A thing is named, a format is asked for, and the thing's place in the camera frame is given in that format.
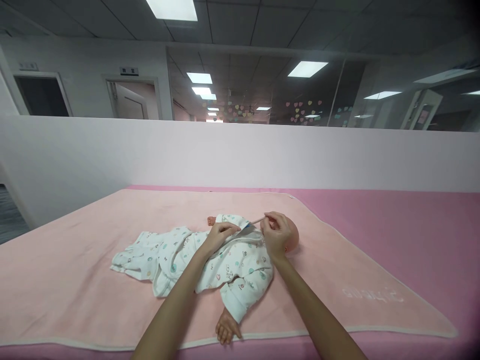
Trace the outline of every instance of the door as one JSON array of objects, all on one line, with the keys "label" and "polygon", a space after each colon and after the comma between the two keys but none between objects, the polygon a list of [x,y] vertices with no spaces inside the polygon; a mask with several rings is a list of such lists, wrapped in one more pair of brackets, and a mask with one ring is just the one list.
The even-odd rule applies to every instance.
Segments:
[{"label": "door", "polygon": [[115,82],[108,82],[113,97],[113,112],[119,119],[148,119],[147,101],[143,96]]}]

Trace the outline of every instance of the door frame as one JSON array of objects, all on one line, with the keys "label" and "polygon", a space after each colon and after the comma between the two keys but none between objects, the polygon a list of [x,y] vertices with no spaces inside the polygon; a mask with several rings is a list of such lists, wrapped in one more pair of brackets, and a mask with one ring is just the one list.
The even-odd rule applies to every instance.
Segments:
[{"label": "door frame", "polygon": [[62,78],[60,77],[60,73],[58,72],[44,72],[44,71],[14,71],[12,72],[13,79],[15,80],[15,85],[18,88],[18,91],[21,95],[21,101],[23,102],[27,113],[21,115],[30,115],[28,110],[27,103],[24,100],[24,96],[22,94],[22,90],[20,89],[19,85],[17,84],[17,80],[15,77],[24,77],[24,78],[46,78],[46,79],[56,79],[58,83],[58,87],[60,88],[61,96],[63,97],[63,102],[65,103],[66,111],[68,112],[69,117],[73,117],[72,108],[70,107],[69,99],[67,97],[67,93],[65,92],[64,85],[62,83]]},{"label": "door frame", "polygon": [[156,99],[156,107],[158,110],[158,119],[163,120],[162,117],[162,104],[160,102],[160,86],[159,86],[159,78],[155,76],[122,76],[122,75],[113,75],[113,74],[101,74],[102,82],[106,87],[106,91],[108,93],[108,98],[110,99],[110,107],[111,107],[111,114],[113,118],[118,118],[115,110],[115,103],[112,94],[112,90],[110,89],[109,82],[111,83],[146,83],[151,84],[155,90],[155,99]]}]

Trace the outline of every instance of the forearm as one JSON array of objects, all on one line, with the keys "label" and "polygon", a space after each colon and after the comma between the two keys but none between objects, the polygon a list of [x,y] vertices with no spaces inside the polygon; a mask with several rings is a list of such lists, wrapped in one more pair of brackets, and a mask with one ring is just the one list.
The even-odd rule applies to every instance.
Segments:
[{"label": "forearm", "polygon": [[210,253],[200,247],[188,263],[138,343],[132,359],[172,359],[187,325],[202,268]]},{"label": "forearm", "polygon": [[288,259],[281,256],[278,259],[273,258],[272,261],[283,278],[320,357],[324,360],[367,359]]}]

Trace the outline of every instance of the pink blanket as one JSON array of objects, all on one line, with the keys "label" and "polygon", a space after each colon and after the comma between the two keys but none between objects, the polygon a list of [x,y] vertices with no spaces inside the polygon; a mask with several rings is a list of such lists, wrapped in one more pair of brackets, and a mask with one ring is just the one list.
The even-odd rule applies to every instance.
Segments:
[{"label": "pink blanket", "polygon": [[[297,224],[301,249],[292,261],[349,331],[455,336],[438,311],[288,195],[121,190],[2,245],[0,280],[8,291],[0,298],[1,344],[133,349],[161,300],[153,298],[150,284],[108,270],[113,255],[143,230],[205,230],[207,216],[231,212],[257,219],[273,209]],[[217,291],[198,297],[183,347],[216,341],[221,304]],[[244,337],[305,334],[292,309],[275,278],[242,323]]]}]

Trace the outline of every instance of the baby onesie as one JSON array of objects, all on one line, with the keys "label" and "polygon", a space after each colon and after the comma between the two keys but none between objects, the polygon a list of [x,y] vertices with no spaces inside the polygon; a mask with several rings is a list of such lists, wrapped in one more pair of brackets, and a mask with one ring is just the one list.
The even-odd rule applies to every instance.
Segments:
[{"label": "baby onesie", "polygon": [[[240,323],[265,293],[273,277],[273,266],[262,232],[248,220],[220,214],[216,222],[229,222],[241,230],[229,236],[207,261],[195,292],[223,285],[222,301]],[[208,234],[209,231],[193,232],[185,226],[162,234],[143,231],[134,244],[113,257],[110,268],[137,280],[152,281],[153,294],[166,297]]]}]

